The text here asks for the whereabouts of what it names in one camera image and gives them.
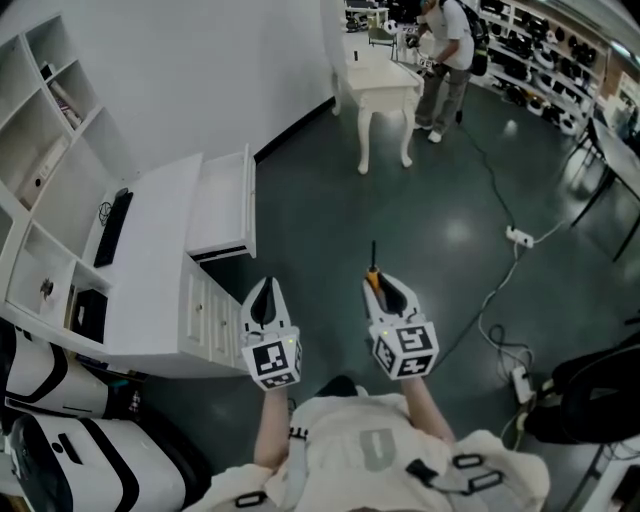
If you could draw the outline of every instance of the gray pants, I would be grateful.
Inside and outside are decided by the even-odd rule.
[[[438,102],[438,91],[444,77],[449,73],[449,94],[442,105],[442,111],[435,120],[434,110]],[[416,110],[416,122],[422,126],[433,125],[433,130],[443,135],[455,119],[456,112],[462,106],[464,92],[471,78],[470,71],[460,71],[449,66],[437,66],[433,76],[424,77],[424,94]]]

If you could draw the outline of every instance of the white sneaker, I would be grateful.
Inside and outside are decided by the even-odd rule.
[[[438,132],[431,132],[429,134],[429,142],[433,142],[434,144],[439,144],[441,140],[442,140],[442,135],[440,135]]]

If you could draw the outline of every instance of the power strip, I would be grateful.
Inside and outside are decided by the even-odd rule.
[[[511,378],[513,379],[513,386],[516,390],[518,403],[521,405],[526,404],[535,394],[531,389],[531,382],[529,382],[527,369],[524,366],[515,367],[511,372]]]
[[[520,231],[519,229],[515,229],[512,226],[507,226],[507,238],[512,242],[521,245],[522,247],[526,247],[527,249],[533,249],[533,237],[524,231]]]

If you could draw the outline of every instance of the keyboard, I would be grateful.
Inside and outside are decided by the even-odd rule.
[[[118,239],[120,238],[120,232],[122,231],[122,225],[124,219],[127,216],[131,199],[133,198],[133,192],[127,192],[116,198],[111,206],[109,217],[107,218],[107,225],[104,227],[102,233],[102,239],[98,246],[98,252],[96,253],[96,260],[93,263],[94,267],[104,267],[113,263],[113,258],[116,255],[116,248],[118,247]]]

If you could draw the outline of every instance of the black box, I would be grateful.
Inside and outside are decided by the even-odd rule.
[[[96,290],[78,293],[71,330],[98,343],[103,342],[107,298]]]

